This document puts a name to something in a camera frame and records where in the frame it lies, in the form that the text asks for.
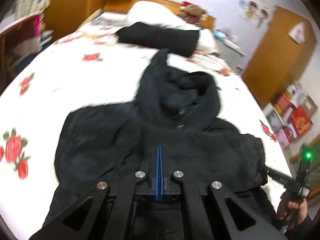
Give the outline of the person right hand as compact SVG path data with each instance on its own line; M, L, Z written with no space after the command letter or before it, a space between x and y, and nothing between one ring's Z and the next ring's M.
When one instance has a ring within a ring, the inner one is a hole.
M306 199L293 199L290 192L284 192L281 195L276 220L283 220L289 213L293 212L293 220L291 220L288 229L292 230L295 226L301 224L308 216L308 203Z

